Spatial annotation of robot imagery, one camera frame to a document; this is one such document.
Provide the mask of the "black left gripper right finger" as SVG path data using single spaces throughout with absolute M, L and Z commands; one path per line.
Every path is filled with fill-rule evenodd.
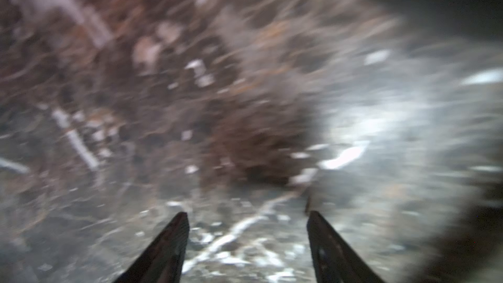
M 309 213 L 307 233 L 317 282 L 384 283 L 318 211 Z

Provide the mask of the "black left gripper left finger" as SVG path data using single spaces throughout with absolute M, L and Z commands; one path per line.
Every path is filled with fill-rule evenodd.
M 177 213 L 114 283 L 179 283 L 189 231 L 187 213 Z

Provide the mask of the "black belt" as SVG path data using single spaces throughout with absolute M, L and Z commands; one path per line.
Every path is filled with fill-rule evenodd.
M 435 176 L 472 193 L 436 238 L 421 281 L 502 281 L 502 0 L 377 0 L 403 19 L 432 103 Z

